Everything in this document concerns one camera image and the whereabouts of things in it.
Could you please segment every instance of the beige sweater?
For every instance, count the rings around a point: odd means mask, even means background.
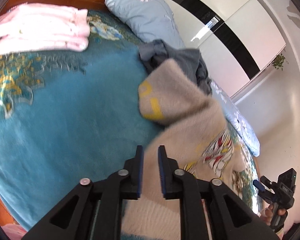
[[[232,171],[242,171],[241,148],[233,145],[221,108],[183,74],[173,59],[163,62],[139,86],[143,117],[168,126],[145,150],[142,195],[129,201],[122,221],[128,234],[180,239],[179,201],[161,193],[158,147],[197,178],[221,178],[232,184]]]

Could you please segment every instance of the gray clothing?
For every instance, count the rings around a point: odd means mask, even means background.
[[[211,94],[211,79],[198,49],[175,49],[163,40],[154,40],[139,45],[139,54],[149,74],[166,59],[173,58],[188,79],[205,94]]]

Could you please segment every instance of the silver bolt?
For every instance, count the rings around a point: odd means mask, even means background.
[[[119,174],[120,176],[126,176],[126,175],[129,174],[129,171],[127,171],[127,170],[119,170],[119,171],[118,171],[118,174]]]
[[[90,184],[90,182],[91,182],[91,180],[90,180],[90,179],[88,179],[88,178],[83,178],[83,179],[80,179],[80,184],[81,184],[81,185],[84,185],[84,186],[87,186],[87,185],[89,185],[89,184]]]
[[[174,174],[178,175],[178,176],[182,176],[185,174],[185,171],[182,169],[177,169],[174,171]]]
[[[211,182],[215,186],[221,186],[222,184],[222,181],[220,179],[213,179]]]

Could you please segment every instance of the wall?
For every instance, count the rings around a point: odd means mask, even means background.
[[[287,46],[283,71],[269,71],[260,84],[237,102],[260,141],[261,175],[276,181],[297,171],[295,204],[285,223],[300,222],[300,15],[290,0],[259,0],[277,24]]]

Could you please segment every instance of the pink blanket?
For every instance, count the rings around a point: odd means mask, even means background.
[[[83,51],[90,34],[88,10],[22,4],[0,16],[0,55],[38,50]]]

